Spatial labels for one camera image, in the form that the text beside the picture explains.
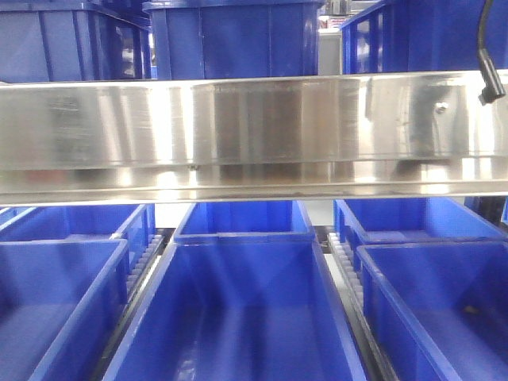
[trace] stainless steel beam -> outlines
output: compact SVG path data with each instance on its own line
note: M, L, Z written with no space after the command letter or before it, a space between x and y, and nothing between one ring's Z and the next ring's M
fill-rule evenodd
M473 71L1 86L0 204L505 193L508 101L482 88Z

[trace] plastic bin rim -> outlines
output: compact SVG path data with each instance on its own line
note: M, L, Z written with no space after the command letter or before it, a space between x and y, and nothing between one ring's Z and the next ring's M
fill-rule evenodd
M148 209L148 204L141 204L133 210L133 212L122 222L116 232L111 234L112 238L118 237L118 234L126 231L128 228L132 226L135 220L142 215L142 213L146 212Z
M41 241L33 241L33 242L25 242L24 244L42 244ZM55 339L40 359L39 363L33 370L33 373L30 377L32 379L42 379L48 369L51 367L53 360L58 356L58 353L62 350L63 344L66 342L67 338L77 329L78 320L83 315L84 312L87 311L87 305L90 304L91 299L95 295L95 291L102 286L102 284L107 280L107 276L112 267L117 266L122 260L123 256L128 253L128 242L127 240L96 240L96 241L65 241L60 244L116 244L116 248L112 250L110 258L104 263L101 270L92 280L90 286L88 287L85 294L78 301L76 307L72 311L71 315L63 325L62 329L58 332Z
M500 242L491 242L493 244L501 244ZM444 353L439 349L432 337L427 333L423 325L413 314L413 311L404 303L400 294L394 289L390 281L381 272L379 267L375 264L374 260L368 253L369 249L378 248L408 248L408 247L421 247L421 246L442 246L443 244L393 244L393 245L366 245L358 248L358 255L362 265L367 268L372 278L378 283L380 291L387 298L391 304L394 312L400 317L402 323L407 328L409 334L414 339L417 346L423 351L425 357L431 363L432 368L442 379L461 379L456 373L455 368L448 361Z
M215 6L285 6L294 4L325 4L323 0L166 0L162 2L144 2L143 11L168 10L172 8L206 8Z
M460 204L459 202L457 202L456 200L454 200L452 198L448 198L448 197L443 197L443 198L447 199L448 202L450 202L451 204L454 204L456 206L463 206L462 204ZM358 234L362 237L362 239L364 241L368 241L369 244L374 244L376 242L380 242L380 243L387 242L387 240L385 240L383 238L371 239L369 237L370 236L369 232L364 229L364 227L362 226L362 224L360 223L358 218L356 218L356 215L353 213L353 211L349 207L346 200L339 199L339 200L334 200L334 202L335 202L336 207L338 209L340 209L342 211L342 213L344 213L344 215L347 215L348 218L350 218L352 220L352 222L355 224ZM472 210L470 210L469 208L467 208L465 206L464 206L463 211L466 214L471 215L472 217L479 218L479 222L481 224L487 226L489 229L492 229L493 233L496 232L497 236L426 237L425 239L428 241L432 241L432 242L465 242L465 241L466 242L469 242L469 241L474 241L474 242L480 241L481 242L481 241L506 241L506 240L508 240L508 236L506 235L505 232L502 231L502 229L491 224L489 221L481 218L478 214L476 214L475 212L473 212ZM391 242L392 242L392 244L404 244L405 243L404 240L400 240L400 241L391 240Z
M330 298L329 297L329 289L331 285L333 284L332 279L325 279L325 276L328 278L331 277L328 271L322 271L322 266L324 266L324 257L321 250L321 246L316 240L313 241L299 241L299 242L293 242L293 241L281 241L279 244L297 244L297 245L308 245L311 247L312 250L312 256L314 258L315 264L317 268L320 270L321 273L321 280L323 281L323 286L325 288L325 292L327 294L328 302L330 304L332 314L333 314L333 320L335 322L335 326L337 329L337 332L339 333L339 340L341 342L341 345L343 348L347 345L350 348L354 348L355 351L352 353L357 353L355 343L352 339L352 332L349 328L349 323L345 320L345 311L344 307L342 306L342 303L340 301L340 298L337 296L337 298ZM200 244L200 247L217 247L216 244ZM150 308L150 305L152 304L153 299L156 296L156 292L159 290L160 284L164 279L164 276L166 275L167 269L171 265L171 262L173 261L173 258L175 257L176 251L179 248L184 248L185 245L176 244L176 243L170 243L167 245L166 249L164 250L163 255L161 256L160 262L157 266L156 273L154 274L152 281L150 285L148 286L147 292L143 297L143 300L141 301L141 304L137 308L136 313L133 316L132 322L127 328L127 331L125 332L125 335L123 336L123 339L120 342L120 345L117 348L117 351L115 352L112 360L110 361L110 364L108 368L106 369L106 373L104 374L102 381L107 381L114 378L114 375L116 375L124 363L125 357L127 356L127 352L129 348L132 346L134 339L136 337L136 331L139 329L141 324L143 323L144 316L148 312L148 309ZM361 360L359 357L357 357L356 364L353 364L353 358L351 356L345 357L348 360L348 364L350 365L350 372L352 374L352 379L355 381L367 381L367 378L363 372L364 368L362 366Z
M128 22L138 28L148 29L149 20L135 16L116 13L104 6L100 6L94 2L84 1L62 1L57 2L0 2L0 12L56 12L65 10L83 10L102 13L106 16L117 18L120 21Z
M339 29L343 29L347 26L350 26L351 24L356 24L359 21L363 21L365 18L370 17L371 13L375 12L376 10L383 8L384 6L389 6L397 1L398 0L379 0L376 4L369 6L367 9L362 10L361 12L355 14L353 17L344 21L339 25Z
M187 225L187 222L192 217L192 213L198 206L198 202L194 202L189 206L189 209L187 209L187 212L183 216L182 221L176 228L171 239L174 242L180 243L180 244L201 244L199 242L200 238L215 238L216 237L218 240L220 240L221 238L239 237L243 233L248 233L248 235L250 237L278 237L281 234L283 234L286 237L287 236L304 237L304 239L302 241L306 241L308 239L312 240L315 237L316 233L314 232L314 228L313 228L312 223L310 221L310 217L309 217L309 214L307 213L306 207L303 205L302 201L291 200L290 202L296 203L296 205L298 207L298 211L300 212L300 215L302 216L302 220L305 223L305 225L308 227L308 229L305 232L291 232L291 231L286 231L286 232L231 232L231 233L230 232L221 232L221 233L194 233L194 234L187 233L187 234L184 234L183 227L185 225ZM197 241L188 241L187 242L186 239L197 240Z

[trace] blue plastic crate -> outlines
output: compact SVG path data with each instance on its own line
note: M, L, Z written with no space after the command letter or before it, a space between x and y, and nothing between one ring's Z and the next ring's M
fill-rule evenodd
M5 224L11 218L16 217L21 212L24 212L28 208L3 208L0 209L0 225Z
M317 242L171 244L104 380L365 381Z
M0 81L150 76L148 30L90 2L0 1Z
M318 73L322 0L146 2L158 79Z
M483 0L381 0L342 26L344 73L478 70ZM508 2L492 6L487 46L508 67Z
M380 198L336 200L335 230L352 249L359 271L361 244L430 241L505 240L508 236L450 198Z
M508 379L508 246L360 248L364 314L401 381Z
M0 226L0 241L97 240L129 242L129 268L155 234L154 205L47 206L29 208Z
M203 202L190 207L173 240L179 244L212 244L311 241L314 237L314 228L302 202Z
M0 380L88 380L126 304L127 244L0 243Z

